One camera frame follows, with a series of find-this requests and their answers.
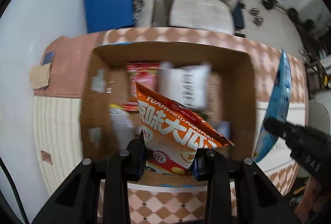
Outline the long blue snack package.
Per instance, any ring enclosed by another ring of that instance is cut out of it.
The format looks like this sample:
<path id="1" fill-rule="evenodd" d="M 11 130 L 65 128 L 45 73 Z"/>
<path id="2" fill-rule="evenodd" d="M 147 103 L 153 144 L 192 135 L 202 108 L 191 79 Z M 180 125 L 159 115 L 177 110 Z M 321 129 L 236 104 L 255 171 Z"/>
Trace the long blue snack package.
<path id="1" fill-rule="evenodd" d="M 264 127 L 264 123 L 268 118 L 275 118 L 280 122 L 286 121 L 289 101 L 291 99 L 291 88 L 291 66 L 287 54 L 284 49 L 282 49 L 272 94 L 269 99 L 263 124 L 260 128 L 260 133 L 253 156 L 254 162 L 261 161 L 277 142 L 278 136 L 275 136 L 271 134 L 270 131 L 267 131 Z"/>

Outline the small blue notebook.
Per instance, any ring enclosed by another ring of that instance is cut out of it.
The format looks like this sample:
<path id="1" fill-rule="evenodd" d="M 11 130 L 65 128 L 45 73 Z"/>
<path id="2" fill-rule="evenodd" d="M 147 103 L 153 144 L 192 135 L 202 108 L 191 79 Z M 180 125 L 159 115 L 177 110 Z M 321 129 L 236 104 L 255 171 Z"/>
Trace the small blue notebook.
<path id="1" fill-rule="evenodd" d="M 55 52 L 48 52 L 45 54 L 44 58 L 43 58 L 43 62 L 42 62 L 42 65 L 46 65 L 46 64 L 50 64 L 53 60 L 53 57 L 54 57 L 54 54 Z"/>

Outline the beige sofa chair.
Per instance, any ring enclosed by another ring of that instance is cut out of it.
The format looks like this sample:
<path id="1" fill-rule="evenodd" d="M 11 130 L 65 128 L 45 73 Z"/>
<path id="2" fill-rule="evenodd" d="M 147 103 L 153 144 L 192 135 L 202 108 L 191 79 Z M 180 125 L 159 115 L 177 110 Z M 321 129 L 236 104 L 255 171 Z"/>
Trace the beige sofa chair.
<path id="1" fill-rule="evenodd" d="M 229 35 L 235 33 L 231 10 L 219 0 L 173 0 L 169 25 Z"/>

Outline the silver dumbbell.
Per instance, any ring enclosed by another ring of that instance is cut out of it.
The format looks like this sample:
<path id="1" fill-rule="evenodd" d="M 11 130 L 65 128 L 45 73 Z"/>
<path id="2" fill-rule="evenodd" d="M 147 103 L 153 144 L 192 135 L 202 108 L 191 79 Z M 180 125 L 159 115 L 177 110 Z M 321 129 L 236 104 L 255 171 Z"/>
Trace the silver dumbbell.
<path id="1" fill-rule="evenodd" d="M 258 27 L 262 26 L 264 18 L 260 15 L 260 10 L 256 7 L 252 7 L 249 13 L 253 17 L 252 22 Z"/>

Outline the white NMAX foam pouch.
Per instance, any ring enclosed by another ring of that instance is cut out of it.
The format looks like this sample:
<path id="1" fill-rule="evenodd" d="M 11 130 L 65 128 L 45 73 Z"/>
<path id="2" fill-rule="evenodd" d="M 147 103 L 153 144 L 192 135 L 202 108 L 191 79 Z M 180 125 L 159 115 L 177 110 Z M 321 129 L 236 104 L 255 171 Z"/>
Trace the white NMAX foam pouch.
<path id="1" fill-rule="evenodd" d="M 211 65 L 175 68 L 170 62 L 162 62 L 159 68 L 158 93 L 191 110 L 207 108 L 207 83 Z"/>

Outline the brown paper piece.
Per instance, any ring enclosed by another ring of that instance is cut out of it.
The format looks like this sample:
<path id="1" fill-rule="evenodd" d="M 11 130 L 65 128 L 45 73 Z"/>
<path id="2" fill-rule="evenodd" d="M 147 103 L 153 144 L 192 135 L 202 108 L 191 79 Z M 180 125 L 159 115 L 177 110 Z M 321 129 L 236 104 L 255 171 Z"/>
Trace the brown paper piece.
<path id="1" fill-rule="evenodd" d="M 29 72 L 29 81 L 33 90 L 49 85 L 51 63 L 42 66 L 32 66 Z"/>

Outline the orange sunflower seed bag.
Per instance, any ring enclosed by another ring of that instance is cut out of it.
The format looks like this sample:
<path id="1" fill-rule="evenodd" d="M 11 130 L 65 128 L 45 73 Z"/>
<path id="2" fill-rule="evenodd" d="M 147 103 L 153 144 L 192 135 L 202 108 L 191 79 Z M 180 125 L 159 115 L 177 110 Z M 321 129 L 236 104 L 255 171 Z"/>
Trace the orange sunflower seed bag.
<path id="1" fill-rule="evenodd" d="M 136 83 L 141 130 L 148 149 L 146 168 L 172 176 L 189 177 L 198 149 L 233 143 L 198 114 L 182 104 Z"/>

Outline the cardboard box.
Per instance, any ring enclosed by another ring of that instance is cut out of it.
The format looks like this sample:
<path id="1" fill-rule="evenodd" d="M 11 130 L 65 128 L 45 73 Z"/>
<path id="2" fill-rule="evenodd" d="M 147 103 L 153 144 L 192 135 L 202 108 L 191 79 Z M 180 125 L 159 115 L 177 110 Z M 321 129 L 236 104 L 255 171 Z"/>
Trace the cardboard box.
<path id="1" fill-rule="evenodd" d="M 80 112 L 83 156 L 111 157 L 140 132 L 149 152 L 141 184 L 193 185 L 197 150 L 231 160 L 254 152 L 250 56 L 215 45 L 136 42 L 92 50 Z"/>

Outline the silver yellow sponge pouch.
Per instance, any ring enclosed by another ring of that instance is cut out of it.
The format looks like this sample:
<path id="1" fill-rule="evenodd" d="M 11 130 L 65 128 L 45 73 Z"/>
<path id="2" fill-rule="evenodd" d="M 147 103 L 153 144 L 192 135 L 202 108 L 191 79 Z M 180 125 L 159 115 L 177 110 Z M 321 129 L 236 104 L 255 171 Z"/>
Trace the silver yellow sponge pouch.
<path id="1" fill-rule="evenodd" d="M 120 150 L 124 150 L 129 142 L 135 138 L 134 125 L 128 112 L 116 104 L 109 105 L 109 116 L 117 146 Z"/>

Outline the red snack bag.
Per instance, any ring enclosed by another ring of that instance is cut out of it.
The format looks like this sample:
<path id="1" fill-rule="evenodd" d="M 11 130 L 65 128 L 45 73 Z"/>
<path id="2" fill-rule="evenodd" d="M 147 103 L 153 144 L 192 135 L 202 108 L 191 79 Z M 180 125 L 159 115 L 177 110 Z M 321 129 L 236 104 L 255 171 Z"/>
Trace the red snack bag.
<path id="1" fill-rule="evenodd" d="M 160 65 L 161 64 L 159 62 L 128 63 L 126 65 L 126 71 L 129 77 L 130 92 L 128 102 L 124 105 L 125 111 L 138 111 L 136 82 L 150 90 L 156 89 Z"/>

